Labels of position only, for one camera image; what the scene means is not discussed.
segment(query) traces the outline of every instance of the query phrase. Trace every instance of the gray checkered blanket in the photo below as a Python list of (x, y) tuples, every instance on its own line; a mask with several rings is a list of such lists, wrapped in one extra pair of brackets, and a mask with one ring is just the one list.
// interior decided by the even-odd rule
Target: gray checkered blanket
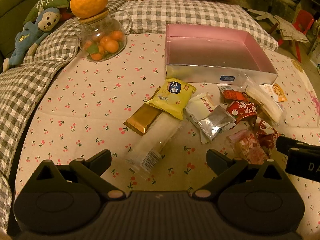
[[(171, 23), (212, 25), (247, 31), (261, 47), (278, 48), (277, 41), (239, 5), (208, 0), (133, 0), (119, 9), (131, 15), (131, 33), (165, 33)], [(123, 12), (116, 13), (114, 19), (128, 25)]]
[[(126, 0), (108, 0), (110, 11)], [(64, 22), (21, 66), (0, 74), (0, 229), (6, 232), (12, 193), (8, 184), (12, 161), (25, 125), (57, 71), (77, 54), (81, 26)]]

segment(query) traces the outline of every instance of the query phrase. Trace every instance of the wooden lid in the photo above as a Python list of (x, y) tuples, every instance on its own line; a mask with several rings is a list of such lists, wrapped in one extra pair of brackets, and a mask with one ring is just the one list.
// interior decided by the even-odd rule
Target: wooden lid
[(79, 19), (80, 24), (92, 24), (95, 22), (98, 22), (100, 20), (102, 20), (103, 18), (107, 17), (107, 15), (109, 14), (109, 9), (105, 8), (101, 13), (94, 15), (90, 18), (86, 18), (86, 19)]

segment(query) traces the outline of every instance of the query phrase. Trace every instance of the small orange fruit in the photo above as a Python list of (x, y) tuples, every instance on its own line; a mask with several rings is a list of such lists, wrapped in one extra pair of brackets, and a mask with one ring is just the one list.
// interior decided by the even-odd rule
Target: small orange fruit
[(91, 56), (91, 58), (93, 59), (93, 60), (101, 60), (102, 59), (102, 54), (100, 54), (100, 53), (94, 53), (94, 54), (90, 54), (90, 56)]
[(110, 37), (111, 39), (115, 40), (115, 41), (122, 41), (123, 39), (123, 33), (121, 31), (113, 31), (110, 33)]
[(94, 35), (92, 35), (92, 40), (95, 42), (99, 42), (103, 36), (104, 36), (104, 32), (95, 33)]
[(100, 40), (100, 45), (104, 47), (104, 44), (109, 40), (112, 40), (109, 36), (103, 36)]
[(92, 45), (92, 41), (86, 41), (83, 48), (84, 50), (87, 50)]
[(103, 55), (104, 54), (103, 47), (101, 45), (98, 45), (98, 48), (99, 48), (99, 53)]
[(104, 44), (104, 49), (110, 53), (116, 53), (119, 49), (119, 43), (114, 40), (107, 41)]

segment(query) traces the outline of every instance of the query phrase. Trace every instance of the glass jar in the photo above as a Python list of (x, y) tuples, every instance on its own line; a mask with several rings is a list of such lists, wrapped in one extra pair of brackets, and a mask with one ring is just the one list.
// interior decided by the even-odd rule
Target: glass jar
[[(110, 15), (123, 11), (128, 15), (129, 25), (124, 30), (120, 22), (111, 19)], [(124, 10), (112, 13), (108, 9), (87, 19), (79, 20), (82, 28), (80, 49), (91, 62), (100, 62), (119, 54), (126, 46), (125, 34), (130, 30), (132, 19)]]

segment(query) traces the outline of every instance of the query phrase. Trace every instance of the clear plastic wrapper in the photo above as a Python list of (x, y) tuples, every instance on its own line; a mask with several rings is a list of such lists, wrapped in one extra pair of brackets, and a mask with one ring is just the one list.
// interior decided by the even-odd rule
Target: clear plastic wrapper
[(251, 130), (241, 130), (227, 137), (227, 141), (236, 155), (250, 164), (263, 164), (268, 159), (258, 139)]
[(241, 73), (238, 77), (238, 86), (256, 102), (256, 107), (266, 114), (272, 125), (279, 126), (284, 123), (286, 112), (274, 99), (263, 91), (250, 77)]
[(212, 141), (219, 133), (233, 128), (235, 120), (230, 113), (217, 106), (207, 118), (199, 120), (198, 123), (204, 134)]
[(126, 162), (131, 169), (147, 179), (153, 167), (161, 159), (160, 152), (164, 145), (181, 127), (182, 121), (162, 112), (150, 126), (148, 132), (133, 146)]

